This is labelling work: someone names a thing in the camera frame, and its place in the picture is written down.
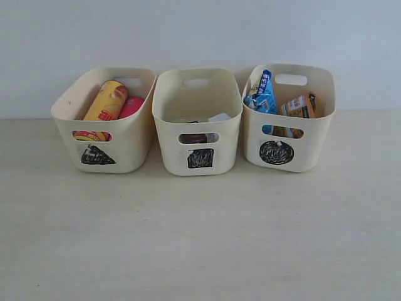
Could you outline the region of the purple drink carton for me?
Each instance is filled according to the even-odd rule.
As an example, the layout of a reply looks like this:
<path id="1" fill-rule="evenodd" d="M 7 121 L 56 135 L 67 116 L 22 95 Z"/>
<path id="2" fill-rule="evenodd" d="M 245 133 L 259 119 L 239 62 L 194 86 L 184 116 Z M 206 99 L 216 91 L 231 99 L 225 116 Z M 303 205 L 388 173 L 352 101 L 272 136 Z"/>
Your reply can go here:
<path id="1" fill-rule="evenodd" d="M 178 141 L 181 144 L 205 144 L 208 143 L 208 136 L 206 133 L 180 134 Z"/>

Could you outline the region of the white milk carton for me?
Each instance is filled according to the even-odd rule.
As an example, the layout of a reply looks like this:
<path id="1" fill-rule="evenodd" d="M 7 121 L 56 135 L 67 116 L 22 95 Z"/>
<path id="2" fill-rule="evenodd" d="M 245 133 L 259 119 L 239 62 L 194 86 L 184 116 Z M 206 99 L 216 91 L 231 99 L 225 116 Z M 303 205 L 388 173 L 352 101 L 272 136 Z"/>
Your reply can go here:
<path id="1" fill-rule="evenodd" d="M 231 116 L 227 113 L 220 113 L 215 116 L 208 118 L 208 122 L 225 122 L 231 119 Z"/>

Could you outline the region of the blue instant noodle bag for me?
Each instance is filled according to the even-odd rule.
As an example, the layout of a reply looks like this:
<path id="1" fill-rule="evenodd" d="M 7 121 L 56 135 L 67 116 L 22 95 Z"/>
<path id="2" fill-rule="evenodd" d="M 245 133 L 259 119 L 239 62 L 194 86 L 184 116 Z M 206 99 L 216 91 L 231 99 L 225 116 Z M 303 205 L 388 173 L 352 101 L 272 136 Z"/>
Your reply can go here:
<path id="1" fill-rule="evenodd" d="M 244 100 L 247 107 L 264 114 L 277 113 L 271 77 L 272 73 L 268 69 L 264 69 Z"/>

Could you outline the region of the pink Lays chips can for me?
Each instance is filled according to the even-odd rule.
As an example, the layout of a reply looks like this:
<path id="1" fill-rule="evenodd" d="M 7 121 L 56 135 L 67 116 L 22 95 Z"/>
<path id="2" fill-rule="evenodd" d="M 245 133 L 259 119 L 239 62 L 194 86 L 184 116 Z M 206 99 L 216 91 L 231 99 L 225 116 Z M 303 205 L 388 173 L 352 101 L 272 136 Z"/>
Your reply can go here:
<path id="1" fill-rule="evenodd" d="M 128 97 L 120 111 L 118 118 L 124 119 L 135 114 L 141 108 L 144 101 L 145 99 L 142 97 Z"/>

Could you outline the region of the yellow Lays chips can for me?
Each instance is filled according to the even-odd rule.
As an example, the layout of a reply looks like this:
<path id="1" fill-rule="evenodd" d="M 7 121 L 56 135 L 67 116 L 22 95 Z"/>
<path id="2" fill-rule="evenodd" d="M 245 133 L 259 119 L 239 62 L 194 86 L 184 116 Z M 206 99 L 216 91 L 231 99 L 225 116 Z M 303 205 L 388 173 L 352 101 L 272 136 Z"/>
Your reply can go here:
<path id="1" fill-rule="evenodd" d="M 108 80 L 103 83 L 93 103 L 88 109 L 84 121 L 116 120 L 128 98 L 127 87 L 116 81 Z M 111 138 L 109 132 L 79 130 L 73 133 L 76 140 L 107 142 Z"/>

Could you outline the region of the orange instant noodle bag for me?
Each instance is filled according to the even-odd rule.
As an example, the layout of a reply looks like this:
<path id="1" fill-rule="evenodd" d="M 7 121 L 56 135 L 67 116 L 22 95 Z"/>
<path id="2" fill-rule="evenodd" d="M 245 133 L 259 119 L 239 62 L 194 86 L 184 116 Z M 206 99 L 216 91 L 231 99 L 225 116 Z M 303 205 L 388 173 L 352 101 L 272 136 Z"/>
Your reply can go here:
<path id="1" fill-rule="evenodd" d="M 283 116 L 314 119 L 316 117 L 315 100 L 315 94 L 309 92 L 282 104 L 279 108 L 279 112 Z"/>

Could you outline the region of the cream bin square mark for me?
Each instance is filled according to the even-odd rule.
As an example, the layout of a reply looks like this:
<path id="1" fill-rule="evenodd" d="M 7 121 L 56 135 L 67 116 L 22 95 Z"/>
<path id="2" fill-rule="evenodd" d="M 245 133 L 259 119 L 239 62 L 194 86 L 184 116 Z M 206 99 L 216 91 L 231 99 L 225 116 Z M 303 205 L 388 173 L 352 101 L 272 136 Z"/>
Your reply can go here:
<path id="1" fill-rule="evenodd" d="M 225 122 L 208 118 L 227 113 Z M 242 100 L 231 71 L 221 68 L 170 70 L 159 76 L 152 105 L 166 170 L 177 176 L 229 171 L 236 160 Z M 206 133 L 208 143 L 181 144 L 180 134 Z"/>

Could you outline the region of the cream bin triangle mark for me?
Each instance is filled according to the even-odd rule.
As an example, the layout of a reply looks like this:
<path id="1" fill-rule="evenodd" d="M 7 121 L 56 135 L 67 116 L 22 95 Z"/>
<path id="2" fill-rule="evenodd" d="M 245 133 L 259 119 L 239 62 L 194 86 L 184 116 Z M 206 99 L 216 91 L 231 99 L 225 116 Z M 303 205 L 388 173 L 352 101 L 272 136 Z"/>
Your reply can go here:
<path id="1" fill-rule="evenodd" d="M 130 95 L 145 101 L 137 112 L 124 119 L 85 121 L 101 85 L 107 80 L 124 84 Z M 145 68 L 105 67 L 90 70 L 77 79 L 53 104 L 51 114 L 74 165 L 85 172 L 124 174 L 146 160 L 156 134 L 152 101 L 156 72 Z M 76 140 L 77 130 L 108 132 L 108 142 Z"/>

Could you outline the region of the cream bin circle mark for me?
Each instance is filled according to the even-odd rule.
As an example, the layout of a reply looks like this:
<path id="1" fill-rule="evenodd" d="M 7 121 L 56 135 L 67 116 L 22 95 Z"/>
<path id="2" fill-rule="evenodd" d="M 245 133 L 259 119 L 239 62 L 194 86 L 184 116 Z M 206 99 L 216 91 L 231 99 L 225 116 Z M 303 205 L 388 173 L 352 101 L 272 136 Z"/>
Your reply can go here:
<path id="1" fill-rule="evenodd" d="M 290 172 L 309 171 L 318 161 L 335 112 L 333 76 L 313 66 L 258 65 L 246 82 L 243 102 L 264 69 L 272 73 L 277 113 L 264 114 L 243 104 L 241 130 L 244 156 L 257 166 Z M 282 104 L 309 92 L 316 96 L 314 119 L 280 114 Z"/>

